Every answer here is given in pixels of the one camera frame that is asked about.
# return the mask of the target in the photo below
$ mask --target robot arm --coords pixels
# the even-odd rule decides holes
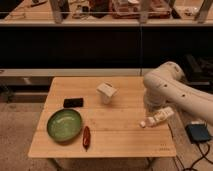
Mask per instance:
[[[174,62],[166,62],[147,73],[145,103],[149,107],[160,107],[169,100],[213,125],[213,95],[181,83],[183,76],[182,69]]]

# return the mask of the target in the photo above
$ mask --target black cable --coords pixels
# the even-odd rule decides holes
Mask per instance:
[[[177,168],[178,171],[180,171],[180,169],[179,169],[179,167],[178,167],[178,164],[177,164],[177,162],[176,162],[176,160],[175,160],[175,157],[172,157],[172,159],[173,159],[173,161],[174,161],[174,163],[175,163],[175,167]]]
[[[183,165],[183,162],[181,161],[180,157],[179,157],[179,156],[176,156],[176,158],[178,159],[178,162],[180,163],[182,169],[184,169],[185,166]]]
[[[203,151],[201,150],[200,145],[199,145],[199,144],[196,144],[196,145],[197,145],[197,147],[198,147],[200,153],[204,156],[204,153],[203,153]],[[213,164],[213,161],[211,161],[210,159],[208,159],[206,156],[205,156],[204,158],[205,158],[210,164]]]
[[[202,159],[204,159],[208,154],[209,154],[209,151],[210,151],[210,145],[208,144],[208,149],[207,151],[203,154],[202,153],[202,156],[199,157],[197,160],[195,160],[191,166],[189,168],[184,168],[183,171],[198,171],[197,169],[194,169],[194,166]]]

